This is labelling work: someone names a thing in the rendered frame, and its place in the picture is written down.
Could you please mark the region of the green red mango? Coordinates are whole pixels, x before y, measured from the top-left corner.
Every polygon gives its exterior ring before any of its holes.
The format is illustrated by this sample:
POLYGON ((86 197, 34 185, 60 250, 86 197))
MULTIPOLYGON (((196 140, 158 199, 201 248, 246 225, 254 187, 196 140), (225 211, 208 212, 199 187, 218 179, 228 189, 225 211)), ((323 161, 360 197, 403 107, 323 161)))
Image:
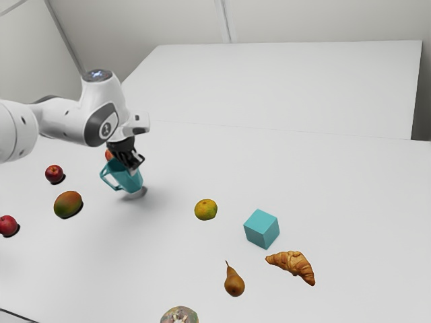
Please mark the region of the green red mango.
POLYGON ((80 193, 76 191, 65 191, 55 200, 53 210, 55 215, 62 219, 74 216, 83 207, 80 193))

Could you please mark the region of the dark red apple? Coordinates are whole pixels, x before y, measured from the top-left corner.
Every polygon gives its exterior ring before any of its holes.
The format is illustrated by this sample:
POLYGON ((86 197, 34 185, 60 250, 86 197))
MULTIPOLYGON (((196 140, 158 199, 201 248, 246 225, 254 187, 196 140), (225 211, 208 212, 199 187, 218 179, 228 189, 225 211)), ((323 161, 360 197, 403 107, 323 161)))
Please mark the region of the dark red apple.
POLYGON ((50 183, 58 183, 64 178, 64 171, 61 166, 52 164, 46 168, 44 175, 50 183))

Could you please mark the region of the teal faceted mug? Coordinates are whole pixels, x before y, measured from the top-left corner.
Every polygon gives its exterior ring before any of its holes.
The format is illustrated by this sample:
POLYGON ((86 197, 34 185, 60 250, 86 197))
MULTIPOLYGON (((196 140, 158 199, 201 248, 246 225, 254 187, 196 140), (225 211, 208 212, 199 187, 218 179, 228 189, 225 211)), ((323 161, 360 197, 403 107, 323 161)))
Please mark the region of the teal faceted mug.
POLYGON ((143 178, 139 170, 130 176, 128 169, 116 158, 108 161, 99 173, 100 179, 114 191, 123 190, 133 194, 143 187, 143 178))

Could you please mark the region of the bright red apple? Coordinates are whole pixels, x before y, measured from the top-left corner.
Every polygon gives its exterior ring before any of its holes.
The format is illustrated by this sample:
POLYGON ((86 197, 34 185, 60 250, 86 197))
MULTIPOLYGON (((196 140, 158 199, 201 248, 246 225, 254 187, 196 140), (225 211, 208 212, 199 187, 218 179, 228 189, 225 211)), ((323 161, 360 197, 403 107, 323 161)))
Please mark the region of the bright red apple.
POLYGON ((18 230, 18 223, 11 215, 0 217, 0 234, 3 236, 12 236, 18 230))

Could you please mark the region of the frosted sprinkled donut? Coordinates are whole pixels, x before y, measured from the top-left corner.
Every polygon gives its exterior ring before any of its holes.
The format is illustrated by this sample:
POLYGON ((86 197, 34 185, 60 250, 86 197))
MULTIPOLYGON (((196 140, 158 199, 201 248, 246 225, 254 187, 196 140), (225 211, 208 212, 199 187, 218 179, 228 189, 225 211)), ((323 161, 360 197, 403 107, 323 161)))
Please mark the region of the frosted sprinkled donut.
POLYGON ((191 308, 176 306, 162 315, 160 323, 199 323, 199 317, 191 308))

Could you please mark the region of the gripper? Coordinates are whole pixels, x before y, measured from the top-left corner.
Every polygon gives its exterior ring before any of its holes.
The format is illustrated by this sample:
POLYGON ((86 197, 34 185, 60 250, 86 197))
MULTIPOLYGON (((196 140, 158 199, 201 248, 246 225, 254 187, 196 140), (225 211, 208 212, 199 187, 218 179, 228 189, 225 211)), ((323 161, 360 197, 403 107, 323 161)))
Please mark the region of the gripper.
POLYGON ((113 157, 128 169, 130 176, 134 176, 138 167, 145 161, 144 156, 139 154, 135 148, 134 136, 117 142, 108 141, 106 147, 113 157))

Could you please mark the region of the teal cube block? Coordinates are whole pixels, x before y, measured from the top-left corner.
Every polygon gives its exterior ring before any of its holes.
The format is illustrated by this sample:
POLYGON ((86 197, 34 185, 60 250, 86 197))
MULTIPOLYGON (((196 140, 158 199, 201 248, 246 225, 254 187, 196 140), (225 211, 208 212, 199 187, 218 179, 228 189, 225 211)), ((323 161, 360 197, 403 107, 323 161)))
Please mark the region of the teal cube block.
POLYGON ((249 242, 267 250, 279 235, 277 217, 256 209, 243 223, 244 232, 249 242))

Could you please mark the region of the yellow green orange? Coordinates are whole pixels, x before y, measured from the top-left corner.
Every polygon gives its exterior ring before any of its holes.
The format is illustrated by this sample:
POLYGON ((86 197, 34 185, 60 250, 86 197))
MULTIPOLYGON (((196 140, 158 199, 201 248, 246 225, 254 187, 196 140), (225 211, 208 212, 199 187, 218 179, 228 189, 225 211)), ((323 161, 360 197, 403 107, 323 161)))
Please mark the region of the yellow green orange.
POLYGON ((218 206, 214 200, 200 200, 194 208, 196 218, 202 221, 207 221, 216 217, 218 206))

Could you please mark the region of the golden brown croissant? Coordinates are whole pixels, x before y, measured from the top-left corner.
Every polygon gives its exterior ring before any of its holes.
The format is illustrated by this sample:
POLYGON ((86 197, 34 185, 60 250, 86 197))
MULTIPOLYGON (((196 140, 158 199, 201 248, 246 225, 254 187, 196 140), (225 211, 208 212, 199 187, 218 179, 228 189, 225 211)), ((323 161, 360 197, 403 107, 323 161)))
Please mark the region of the golden brown croissant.
POLYGON ((265 261, 273 266, 299 276, 305 283, 315 286, 314 271, 305 255, 299 251, 278 252, 265 257, 265 261))

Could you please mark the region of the brown pear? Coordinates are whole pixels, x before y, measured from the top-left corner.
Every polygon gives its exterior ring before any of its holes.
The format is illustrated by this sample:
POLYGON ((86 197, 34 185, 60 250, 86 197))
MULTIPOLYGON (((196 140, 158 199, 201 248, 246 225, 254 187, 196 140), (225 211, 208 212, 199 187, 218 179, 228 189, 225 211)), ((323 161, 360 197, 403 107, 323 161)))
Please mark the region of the brown pear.
POLYGON ((245 282, 242 277, 233 269, 227 261, 226 263, 226 280, 224 282, 224 289, 232 297, 241 296, 245 290, 245 282))

